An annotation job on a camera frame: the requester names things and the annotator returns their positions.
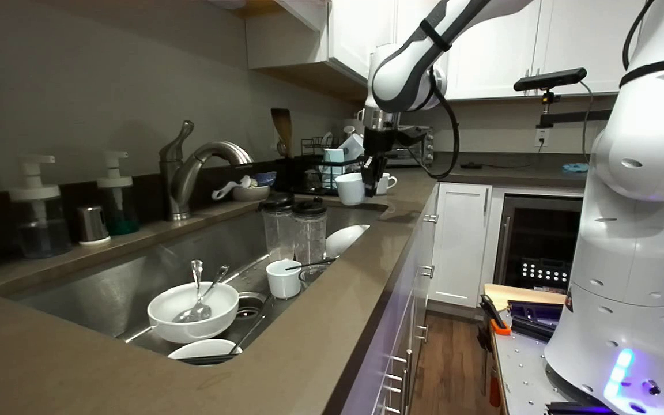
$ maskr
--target sink basin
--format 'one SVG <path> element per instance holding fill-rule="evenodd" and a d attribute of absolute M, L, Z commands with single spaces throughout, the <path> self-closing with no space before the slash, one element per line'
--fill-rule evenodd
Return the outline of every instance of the sink basin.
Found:
<path fill-rule="evenodd" d="M 373 224 L 380 212 L 380 205 L 328 205 L 328 235 L 354 224 Z M 243 343 L 243 349 L 250 349 L 293 305 L 293 301 L 274 301 L 271 296 L 266 265 L 276 254 L 266 250 L 261 212 L 212 224 L 172 245 L 154 245 L 110 267 L 65 276 L 56 286 L 48 283 L 21 292 L 2 291 L 2 298 L 118 341 L 169 355 L 178 343 L 167 343 L 150 334 L 145 309 L 161 291 L 191 282 L 191 259 L 206 263 L 206 276 L 228 265 L 230 276 L 227 283 L 240 291 L 238 318 L 220 334 L 221 339 L 240 341 L 250 334 Z M 306 275 L 306 286 L 320 275 L 323 269 Z"/>

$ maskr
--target white bowl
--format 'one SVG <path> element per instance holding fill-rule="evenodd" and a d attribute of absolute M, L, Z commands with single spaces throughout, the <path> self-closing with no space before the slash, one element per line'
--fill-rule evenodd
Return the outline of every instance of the white bowl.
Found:
<path fill-rule="evenodd" d="M 187 346 L 175 349 L 169 358 L 172 360 L 189 360 L 189 358 L 214 358 L 228 355 L 235 349 L 235 341 L 228 339 L 204 339 Z"/>
<path fill-rule="evenodd" d="M 212 316 L 206 320 L 175 322 L 174 318 L 196 305 L 196 283 L 174 286 L 172 291 L 159 292 L 148 305 L 148 318 L 152 333 L 172 343 L 191 343 L 198 339 L 218 336 L 228 329 L 238 316 L 240 292 L 233 286 L 220 283 L 206 298 L 206 305 L 212 306 Z"/>
<path fill-rule="evenodd" d="M 271 188 L 235 188 L 233 199 L 235 201 L 261 201 L 268 199 Z"/>
<path fill-rule="evenodd" d="M 328 256 L 342 256 L 343 252 L 348 252 L 350 245 L 355 245 L 355 241 L 367 230 L 370 227 L 346 227 L 332 235 L 328 235 L 325 248 L 328 248 Z"/>

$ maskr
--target oven door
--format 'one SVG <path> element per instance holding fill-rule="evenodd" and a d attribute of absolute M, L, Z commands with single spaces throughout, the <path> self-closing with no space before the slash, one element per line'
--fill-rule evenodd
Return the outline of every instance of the oven door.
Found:
<path fill-rule="evenodd" d="M 505 194 L 494 282 L 565 291 L 580 224 L 582 199 Z"/>

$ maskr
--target white cup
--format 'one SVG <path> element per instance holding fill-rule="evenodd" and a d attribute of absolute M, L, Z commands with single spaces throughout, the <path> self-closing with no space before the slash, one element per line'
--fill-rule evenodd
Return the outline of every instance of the white cup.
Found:
<path fill-rule="evenodd" d="M 342 205 L 359 205 L 364 201 L 364 184 L 359 174 L 336 176 L 335 184 Z"/>
<path fill-rule="evenodd" d="M 302 263 L 284 259 L 284 260 L 273 260 L 266 267 L 268 286 L 274 298 L 293 298 L 302 291 L 302 279 L 301 279 L 302 267 L 298 265 Z"/>
<path fill-rule="evenodd" d="M 397 176 L 384 174 L 380 180 L 376 183 L 376 194 L 387 194 L 399 184 Z"/>

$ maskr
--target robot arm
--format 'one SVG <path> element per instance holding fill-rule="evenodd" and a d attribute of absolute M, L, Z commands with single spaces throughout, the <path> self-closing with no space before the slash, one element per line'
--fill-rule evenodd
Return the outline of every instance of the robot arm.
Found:
<path fill-rule="evenodd" d="M 418 30 L 391 55 L 373 53 L 371 90 L 367 100 L 370 128 L 364 131 L 367 161 L 363 177 L 367 189 L 376 189 L 379 177 L 385 171 L 385 154 L 395 147 L 409 147 L 414 141 L 426 136 L 415 131 L 415 138 L 399 130 L 399 114 L 425 111 L 445 101 L 445 75 L 434 71 L 434 62 L 449 50 L 449 43 L 469 27 L 514 15 L 533 0 L 438 0 Z M 445 177 L 457 165 L 460 131 L 457 121 L 447 107 L 454 131 L 454 156 L 445 174 L 432 174 L 432 177 Z"/>
<path fill-rule="evenodd" d="M 531 0 L 440 0 L 419 27 L 387 55 L 371 76 L 371 95 L 380 111 L 434 109 L 434 87 L 445 90 L 444 75 L 426 76 L 432 64 L 449 50 L 449 43 L 469 27 L 514 15 Z"/>

